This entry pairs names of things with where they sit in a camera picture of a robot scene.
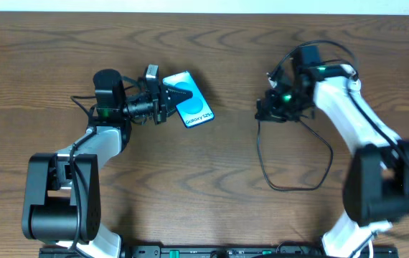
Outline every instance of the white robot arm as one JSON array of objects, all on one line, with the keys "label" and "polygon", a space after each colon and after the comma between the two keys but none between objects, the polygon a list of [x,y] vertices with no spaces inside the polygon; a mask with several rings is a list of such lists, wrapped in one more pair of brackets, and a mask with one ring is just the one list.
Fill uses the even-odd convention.
[{"label": "white robot arm", "polygon": [[[258,100],[255,118],[259,122],[298,122],[306,108],[316,107],[333,122],[353,161],[343,190],[345,211],[323,236],[322,244],[326,255],[358,257],[376,233],[387,231],[392,221],[409,214],[409,140],[401,140],[364,101],[353,66],[348,62],[323,62],[314,43],[330,43],[352,55],[343,46],[326,40],[295,48],[268,74],[272,89],[265,92],[265,99]],[[281,68],[288,57],[292,60],[293,83]],[[382,168],[393,169],[395,178],[383,179]]]}]

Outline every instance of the white baseboard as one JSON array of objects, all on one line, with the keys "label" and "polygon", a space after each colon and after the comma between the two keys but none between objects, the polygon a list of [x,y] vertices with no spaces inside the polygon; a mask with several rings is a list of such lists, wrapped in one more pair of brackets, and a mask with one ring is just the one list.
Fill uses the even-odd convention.
[{"label": "white baseboard", "polygon": [[0,0],[0,11],[409,15],[409,0]]}]

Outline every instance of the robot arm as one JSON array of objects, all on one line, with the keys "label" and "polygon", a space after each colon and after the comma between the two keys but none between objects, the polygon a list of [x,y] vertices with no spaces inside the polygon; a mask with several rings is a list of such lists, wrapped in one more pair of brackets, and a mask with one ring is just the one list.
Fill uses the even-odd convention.
[{"label": "robot arm", "polygon": [[[340,65],[343,70],[352,74],[353,68],[348,64]],[[315,106],[322,110],[333,122],[343,140],[348,146],[349,152],[354,152],[368,144],[377,147],[388,146],[388,142],[365,120],[357,108],[353,105],[345,88],[348,78],[344,76],[328,77],[324,81],[317,82],[314,88],[313,101]],[[361,81],[358,79],[350,84],[351,94],[359,106],[379,125],[379,127],[395,143],[400,140],[397,133],[387,127],[373,112],[360,94]]]},{"label": "robot arm", "polygon": [[[353,101],[407,157],[409,140],[401,140],[364,101],[353,66],[327,65],[316,46],[299,47],[291,57],[293,83],[279,66],[269,74],[272,89],[265,92],[265,99],[258,100],[255,118],[278,123],[299,121],[306,108],[316,107],[333,122],[353,161],[343,188],[345,211],[323,236],[322,244],[329,256],[359,255],[362,243],[409,214],[409,166]],[[382,168],[394,170],[394,178],[383,178]]]},{"label": "robot arm", "polygon": [[[124,255],[121,237],[100,223],[98,172],[128,144],[133,119],[166,122],[192,92],[160,84],[158,66],[152,64],[137,82],[145,90],[134,96],[126,97],[122,77],[115,70],[99,71],[93,82],[98,116],[93,116],[93,108],[86,111],[84,136],[56,153],[38,153],[29,160],[22,229],[28,239],[71,247],[80,228],[75,245],[78,254],[119,258]],[[61,189],[72,189],[70,198],[48,195],[48,191]]]}]

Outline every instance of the wooden table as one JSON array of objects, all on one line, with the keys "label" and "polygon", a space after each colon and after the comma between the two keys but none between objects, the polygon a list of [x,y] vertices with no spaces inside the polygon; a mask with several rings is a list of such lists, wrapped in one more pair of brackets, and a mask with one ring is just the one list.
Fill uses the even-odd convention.
[{"label": "wooden table", "polygon": [[[216,118],[193,129],[178,115],[135,126],[127,149],[100,171],[103,223],[134,244],[318,239],[343,211],[344,141],[319,113],[309,125],[334,147],[329,177],[314,192],[278,193],[260,171],[253,117],[265,73],[311,39],[355,52],[362,94],[409,138],[409,16],[0,13],[0,257],[37,256],[41,244],[20,224],[27,164],[83,134],[85,116],[69,96],[93,94],[98,70],[138,77],[148,64],[161,76],[191,71]],[[264,124],[262,149],[273,181],[285,185],[315,184],[329,155],[294,123]],[[409,218],[396,229],[408,231]],[[407,241],[379,243],[409,257]]]}]

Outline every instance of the black cable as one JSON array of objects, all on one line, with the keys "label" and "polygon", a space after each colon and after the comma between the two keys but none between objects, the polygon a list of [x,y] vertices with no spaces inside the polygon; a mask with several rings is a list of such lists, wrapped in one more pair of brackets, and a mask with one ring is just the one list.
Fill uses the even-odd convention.
[{"label": "black cable", "polygon": [[79,106],[79,108],[81,108],[83,110],[83,112],[85,112],[85,114],[88,116],[89,120],[93,119],[93,115],[91,115],[90,112],[88,112],[88,110],[82,104],[80,104],[80,102],[77,101],[77,99],[79,99],[79,100],[89,100],[89,99],[93,99],[93,98],[96,98],[96,96],[70,96],[70,99],[77,106]]},{"label": "black cable", "polygon": [[[348,78],[347,84],[346,84],[346,89],[347,89],[347,94],[349,99],[352,101],[353,105],[356,107],[356,109],[361,113],[361,115],[365,118],[365,120],[372,126],[372,128],[380,134],[391,146],[393,150],[398,154],[399,158],[401,158],[404,162],[404,164],[409,168],[409,159],[406,156],[406,154],[399,148],[399,146],[391,140],[381,129],[378,127],[377,124],[374,123],[374,121],[369,117],[369,115],[359,106],[359,104],[356,102],[354,99],[353,95],[351,94],[351,88],[349,87],[350,82],[352,81],[351,78]],[[385,234],[388,234],[392,237],[395,238],[400,238],[400,239],[409,239],[409,234],[405,235],[397,235],[391,232],[386,232]]]},{"label": "black cable", "polygon": [[287,244],[287,243],[295,244],[295,246],[300,249],[300,251],[302,252],[302,254],[305,254],[304,249],[303,249],[299,244],[297,244],[297,242],[291,241],[291,240],[282,241],[282,242],[278,245],[278,247],[276,247],[276,254],[278,253],[278,250],[281,252],[281,249],[280,249],[280,248],[281,248],[282,246],[284,246],[285,244]]},{"label": "black cable", "polygon": [[142,120],[142,122],[138,122],[138,121],[136,121],[136,120],[134,120],[132,118],[130,119],[130,121],[135,125],[145,125],[146,122],[147,122],[147,117],[144,117],[144,120]]},{"label": "black cable", "polygon": [[326,180],[327,174],[329,173],[329,170],[330,170],[331,165],[332,165],[332,161],[334,160],[334,151],[332,150],[332,147],[330,146],[330,144],[326,140],[324,140],[321,136],[319,136],[319,134],[317,134],[315,131],[313,131],[313,129],[311,129],[309,126],[307,126],[304,122],[299,120],[300,124],[302,124],[306,129],[308,129],[310,131],[310,133],[313,133],[319,140],[321,140],[327,146],[327,148],[329,148],[330,153],[331,153],[330,158],[329,158],[329,164],[326,167],[326,172],[324,173],[324,176],[322,177],[321,181],[315,187],[306,188],[306,187],[277,186],[277,185],[275,185],[274,183],[272,183],[270,181],[270,179],[268,177],[268,174],[265,172],[265,167],[263,166],[262,153],[260,151],[260,121],[258,120],[257,122],[258,122],[257,153],[259,155],[260,167],[262,168],[263,177],[267,181],[268,186],[270,186],[270,188],[275,190],[275,191],[282,191],[282,192],[287,192],[287,191],[314,191],[314,190],[318,189],[319,187],[321,187],[324,180]]},{"label": "black cable", "polygon": [[131,83],[132,85],[138,88],[141,88],[140,84],[135,79],[131,79],[130,77],[127,76],[122,76],[121,79],[124,80],[125,82]]},{"label": "black cable", "polygon": [[334,45],[335,47],[338,47],[340,49],[342,49],[343,51],[345,51],[352,59],[354,62],[354,67],[355,69],[358,68],[358,63],[357,63],[357,58],[355,57],[355,55],[353,54],[353,52],[351,52],[349,49],[347,49],[344,45],[339,44],[337,42],[333,42],[331,40],[326,40],[326,39],[318,39],[318,40],[312,40],[309,42],[304,42],[302,44],[300,44],[297,47],[294,47],[286,56],[283,57],[283,59],[275,66],[275,69],[273,69],[273,71],[270,73],[270,77],[273,75],[273,73],[279,68],[281,67],[281,65],[283,65],[283,63],[299,48],[301,47],[305,47],[307,45],[310,44],[331,44]]},{"label": "black cable", "polygon": [[348,258],[353,258],[356,253],[358,253],[361,249],[363,249],[368,242],[372,240],[373,237],[377,236],[376,232],[372,232],[369,237],[367,237],[349,256]]},{"label": "black cable", "polygon": [[90,255],[88,255],[87,253],[85,253],[84,251],[81,251],[79,249],[76,249],[75,252],[78,253],[83,258],[92,258]]},{"label": "black cable", "polygon": [[329,64],[329,63],[332,63],[332,62],[338,62],[338,63],[342,63],[342,64],[346,64],[346,65],[351,65],[351,67],[353,67],[353,69],[354,69],[353,64],[350,63],[349,61],[345,60],[345,59],[331,59],[331,60],[323,61],[322,63],[323,64]]},{"label": "black cable", "polygon": [[74,163],[74,152],[88,139],[92,138],[96,134],[96,128],[93,128],[92,132],[87,134],[78,142],[72,144],[72,148],[69,152],[69,167],[70,173],[72,175],[72,187],[74,189],[76,207],[77,207],[77,229],[75,230],[74,240],[72,245],[68,248],[69,250],[76,250],[78,240],[80,239],[80,230],[82,228],[82,200],[80,199],[80,189],[78,186],[77,173],[75,172],[75,163]]},{"label": "black cable", "polygon": [[255,256],[253,258],[336,258],[336,257],[330,257],[326,255],[315,255],[315,254],[287,254],[287,253],[281,253],[281,254],[260,254],[258,256]]}]

